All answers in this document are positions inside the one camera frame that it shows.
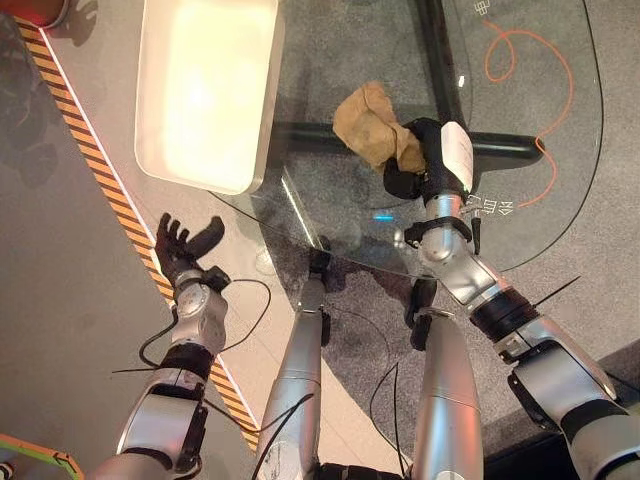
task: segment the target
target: red object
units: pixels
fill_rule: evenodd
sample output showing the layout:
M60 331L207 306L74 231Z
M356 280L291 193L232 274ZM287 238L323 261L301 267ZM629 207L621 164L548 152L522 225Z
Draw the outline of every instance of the red object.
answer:
M47 28L62 20L68 4L69 0L0 0L0 11Z

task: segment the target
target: orange wire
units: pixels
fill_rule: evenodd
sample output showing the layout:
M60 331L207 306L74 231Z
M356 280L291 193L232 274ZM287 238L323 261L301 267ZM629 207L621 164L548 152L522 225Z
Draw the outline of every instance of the orange wire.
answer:
M494 25L493 23L487 20L483 20L483 23L486 26L496 30L500 34L491 43L484 57L484 73L490 81L494 83L502 82L507 78L509 78L515 69L516 53L515 53L515 49L513 48L513 45L511 44L511 40L509 39L511 35L525 35L542 43L545 47L549 48L553 52L553 54L558 58L558 60L560 60L560 63L562 63L562 66L567 72L567 78L569 81L569 94L567 96L567 102L565 103L564 108L562 109L562 112L560 113L558 118L556 118L556 120L547 128L545 128L542 132L538 133L538 135L536 136L536 142L535 142L536 147L538 148L540 153L544 155L544 157L547 159L547 161L551 165L551 180L549 181L549 183L547 184L547 187L544 189L544 191L540 195L526 202L522 202L518 205L518 207L528 207L529 205L533 205L534 203L542 200L551 191L551 188L553 187L554 183L556 182L556 179L558 178L558 166L555 160L553 159L553 156L551 155L551 153L548 152L542 146L542 138L550 134L551 132L553 132L556 128L558 128L558 126L566 119L567 115L569 114L569 110L571 109L571 104L573 103L573 73L571 72L571 68L567 63L567 60L562 56L562 54L558 51L558 49L555 46L553 46L549 41L547 41L545 38L538 35L537 33L533 33L529 30L502 31L497 25ZM509 66L509 69L504 75L500 77L494 77L493 75L491 75L491 72L489 71L489 60L491 59L491 56L493 55L493 51L495 50L496 46L502 40L507 42L507 46L509 47L509 52L511 54L511 64Z

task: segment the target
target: white plastic bin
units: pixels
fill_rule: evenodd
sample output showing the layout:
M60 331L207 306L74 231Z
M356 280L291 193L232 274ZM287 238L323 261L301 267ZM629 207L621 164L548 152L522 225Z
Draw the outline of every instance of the white plastic bin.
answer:
M140 168L229 195L258 188L283 39L278 0L146 0L136 97Z

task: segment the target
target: blue light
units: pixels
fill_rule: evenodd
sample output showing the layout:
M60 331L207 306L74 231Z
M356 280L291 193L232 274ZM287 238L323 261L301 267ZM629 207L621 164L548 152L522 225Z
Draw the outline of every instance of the blue light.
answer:
M393 215L377 213L373 216L373 219L377 220L378 222L393 222Z

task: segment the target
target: glass tabletop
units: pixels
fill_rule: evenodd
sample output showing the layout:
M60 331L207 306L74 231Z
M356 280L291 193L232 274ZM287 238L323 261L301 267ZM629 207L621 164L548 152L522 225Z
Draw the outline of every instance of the glass tabletop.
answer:
M482 255L514 268L566 231L596 169L602 98L582 0L282 2L285 45L265 178L250 195L221 197L287 236L316 247L326 237L334 255L422 274L403 242L403 231L424 220L422 200L389 195L382 176L331 133L338 105L372 80L383 83L401 123L439 113L443 120L420 2L442 8L453 60L447 88L468 130L529 136L537 150L537 161L474 160L469 201L482 208Z

